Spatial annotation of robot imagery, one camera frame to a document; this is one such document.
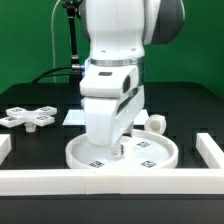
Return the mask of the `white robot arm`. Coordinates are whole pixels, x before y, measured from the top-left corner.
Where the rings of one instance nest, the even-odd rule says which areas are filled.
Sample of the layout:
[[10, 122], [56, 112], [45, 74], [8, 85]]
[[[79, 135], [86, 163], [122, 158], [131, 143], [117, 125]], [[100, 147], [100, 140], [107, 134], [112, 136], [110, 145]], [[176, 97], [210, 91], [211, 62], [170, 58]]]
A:
[[167, 44], [185, 20], [182, 0], [83, 0], [90, 39], [89, 65], [80, 82], [88, 142], [122, 155], [121, 136], [132, 132], [144, 106], [144, 47]]

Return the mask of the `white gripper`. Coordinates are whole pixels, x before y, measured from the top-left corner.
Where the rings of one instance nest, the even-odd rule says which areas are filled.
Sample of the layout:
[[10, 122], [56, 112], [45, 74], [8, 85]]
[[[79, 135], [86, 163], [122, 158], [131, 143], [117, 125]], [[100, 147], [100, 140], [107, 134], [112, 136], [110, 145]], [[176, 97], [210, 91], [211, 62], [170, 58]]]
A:
[[88, 141], [114, 149], [144, 106], [144, 86], [135, 65], [90, 65], [80, 82]]

